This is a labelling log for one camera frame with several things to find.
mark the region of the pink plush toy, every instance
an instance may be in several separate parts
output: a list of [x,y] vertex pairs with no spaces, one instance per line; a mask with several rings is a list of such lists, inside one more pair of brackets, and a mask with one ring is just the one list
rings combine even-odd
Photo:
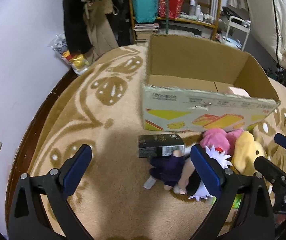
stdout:
[[235,141],[242,132],[244,132],[243,129],[237,129],[227,133],[221,128],[212,128],[204,132],[200,145],[203,148],[205,148],[205,146],[211,148],[213,145],[217,151],[225,152],[225,154],[233,156]]

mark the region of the teal bag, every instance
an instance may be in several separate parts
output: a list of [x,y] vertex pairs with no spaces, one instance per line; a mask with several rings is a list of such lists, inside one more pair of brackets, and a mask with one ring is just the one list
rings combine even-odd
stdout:
[[135,19],[138,23],[155,22],[158,0],[132,0]]

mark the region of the red bag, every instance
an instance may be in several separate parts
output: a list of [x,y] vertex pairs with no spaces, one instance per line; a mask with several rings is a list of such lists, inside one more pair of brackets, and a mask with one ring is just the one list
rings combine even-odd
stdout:
[[[169,19],[179,17],[183,2],[184,0],[169,0]],[[159,0],[159,16],[166,16],[165,0]]]

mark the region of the metal screw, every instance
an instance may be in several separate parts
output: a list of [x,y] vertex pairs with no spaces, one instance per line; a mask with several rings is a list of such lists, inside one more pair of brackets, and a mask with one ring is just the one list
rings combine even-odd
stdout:
[[232,175],[233,174],[233,170],[231,170],[229,168],[225,169],[224,172],[225,172],[225,174],[228,174],[228,175]]
[[28,176],[28,174],[27,174],[27,173],[23,173],[23,174],[21,175],[21,179],[26,179],[26,178],[27,178],[27,176]]
[[58,173],[58,169],[51,169],[51,170],[49,171],[49,173],[50,173],[52,176],[54,176],[54,175],[56,175],[56,174]]
[[263,176],[262,176],[262,174],[260,172],[256,172],[256,177],[259,178],[259,179],[262,179]]

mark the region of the small black box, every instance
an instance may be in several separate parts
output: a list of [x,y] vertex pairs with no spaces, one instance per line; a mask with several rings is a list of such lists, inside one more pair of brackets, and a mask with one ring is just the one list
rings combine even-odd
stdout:
[[176,133],[139,136],[139,157],[170,156],[174,150],[184,152],[184,142]]

